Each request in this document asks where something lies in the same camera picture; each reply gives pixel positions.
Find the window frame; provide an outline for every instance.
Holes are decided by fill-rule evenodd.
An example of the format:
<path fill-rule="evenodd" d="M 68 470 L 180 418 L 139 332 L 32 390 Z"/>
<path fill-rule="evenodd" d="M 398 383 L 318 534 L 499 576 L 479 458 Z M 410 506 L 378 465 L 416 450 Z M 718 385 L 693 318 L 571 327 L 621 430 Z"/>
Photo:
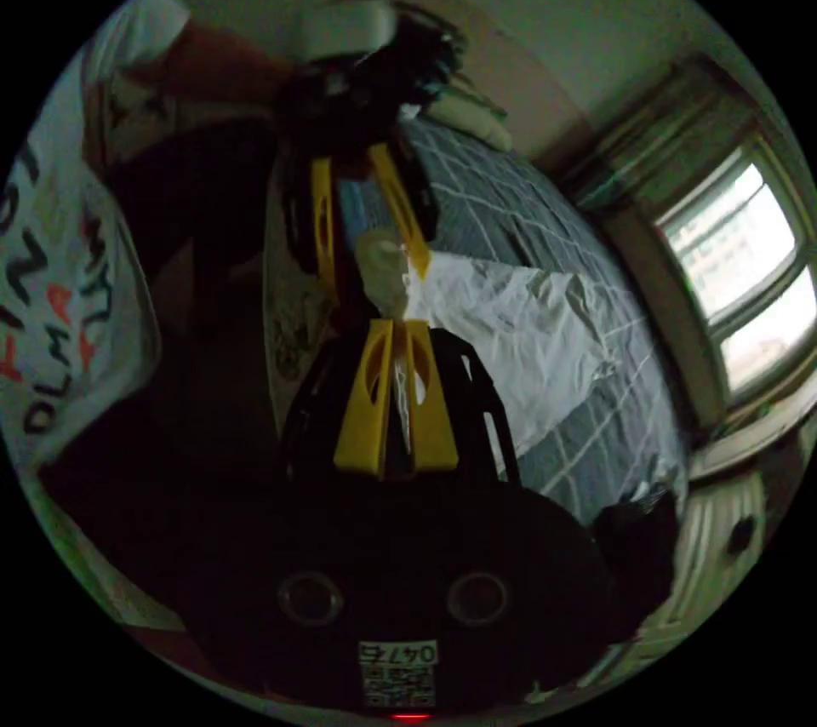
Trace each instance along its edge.
<path fill-rule="evenodd" d="M 768 186 L 774 194 L 795 241 L 794 250 L 773 272 L 733 304 L 708 318 L 700 303 L 694 282 L 689 278 L 681 263 L 683 253 L 676 253 L 668 237 L 666 245 L 677 272 L 690 291 L 696 317 L 705 328 L 715 357 L 718 388 L 723 395 L 725 405 L 730 409 L 752 401 L 770 387 L 774 387 L 775 383 L 795 369 L 803 361 L 804 356 L 808 355 L 817 345 L 817 321 L 815 321 L 800 341 L 761 375 L 752 378 L 738 389 L 732 390 L 729 387 L 726 361 L 721 345 L 733 333 L 746 326 L 777 301 L 803 273 L 803 270 L 808 269 L 812 287 L 817 294 L 817 257 L 814 253 L 817 243 L 815 243 L 814 236 L 809 234 L 808 215 L 804 213 L 791 179 L 783 170 L 774 152 L 762 135 L 755 133 L 734 148 L 684 200 L 655 222 L 661 231 L 665 231 L 672 222 L 680 220 L 686 224 L 690 219 L 697 218 L 697 214 L 715 201 L 723 189 L 731 185 L 752 164 L 755 164 L 760 171 L 763 184 Z M 812 225 L 811 228 L 813 232 L 817 229 L 817 225 Z M 702 242 L 695 244 L 700 248 Z"/>

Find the pillow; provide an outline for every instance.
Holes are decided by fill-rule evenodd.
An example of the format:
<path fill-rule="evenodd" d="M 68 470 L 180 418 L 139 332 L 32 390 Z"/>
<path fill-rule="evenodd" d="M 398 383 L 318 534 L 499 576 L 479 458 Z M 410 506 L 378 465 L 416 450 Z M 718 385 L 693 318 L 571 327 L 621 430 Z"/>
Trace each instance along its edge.
<path fill-rule="evenodd" d="M 428 107 L 426 116 L 476 137 L 496 151 L 508 152 L 513 148 L 511 135 L 498 119 L 494 108 L 453 84 Z"/>

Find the printed label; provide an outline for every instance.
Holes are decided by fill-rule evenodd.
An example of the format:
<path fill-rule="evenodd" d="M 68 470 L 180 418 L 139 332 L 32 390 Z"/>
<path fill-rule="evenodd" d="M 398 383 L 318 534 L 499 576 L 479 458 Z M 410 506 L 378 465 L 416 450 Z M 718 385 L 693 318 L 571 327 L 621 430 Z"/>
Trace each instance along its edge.
<path fill-rule="evenodd" d="M 366 707 L 434 707 L 437 642 L 361 642 Z"/>

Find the bed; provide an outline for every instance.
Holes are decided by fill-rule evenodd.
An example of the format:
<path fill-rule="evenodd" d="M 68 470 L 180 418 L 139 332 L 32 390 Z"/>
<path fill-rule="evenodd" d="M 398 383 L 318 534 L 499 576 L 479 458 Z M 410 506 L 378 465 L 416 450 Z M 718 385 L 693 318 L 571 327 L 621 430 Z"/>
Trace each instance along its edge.
<path fill-rule="evenodd" d="M 659 482 L 674 489 L 680 511 L 687 491 L 688 447 L 667 371 L 638 296 L 603 241 L 519 154 L 497 152 L 423 117 L 406 123 L 405 134 L 440 206 L 431 250 L 584 274 L 596 296 L 594 310 L 605 339 L 617 353 L 615 371 L 519 457 L 523 484 L 585 525 L 605 507 Z M 383 207 L 376 189 L 369 190 L 364 211 L 374 224 Z M 269 199 L 265 321 L 271 399 L 280 429 L 327 336 L 329 305 L 317 282 L 286 258 L 277 197 Z M 546 392 L 542 401 L 547 401 Z"/>

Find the person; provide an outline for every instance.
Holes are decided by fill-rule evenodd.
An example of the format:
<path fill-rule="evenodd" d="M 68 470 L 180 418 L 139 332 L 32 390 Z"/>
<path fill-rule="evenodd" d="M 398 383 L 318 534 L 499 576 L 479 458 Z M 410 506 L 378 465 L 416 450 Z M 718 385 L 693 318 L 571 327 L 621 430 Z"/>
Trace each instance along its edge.
<path fill-rule="evenodd" d="M 158 487 L 187 480 L 145 398 L 163 347 L 149 285 L 192 239 L 194 311 L 213 314 L 229 268 L 261 250 L 276 140 L 269 120 L 234 119 L 106 168 L 85 103 L 121 72 L 176 98 L 271 108 L 291 71 L 182 0 L 128 0 L 62 72 L 3 181 L 3 442 L 20 480 L 41 481 L 126 574 L 129 545 L 158 536 L 141 522 Z"/>

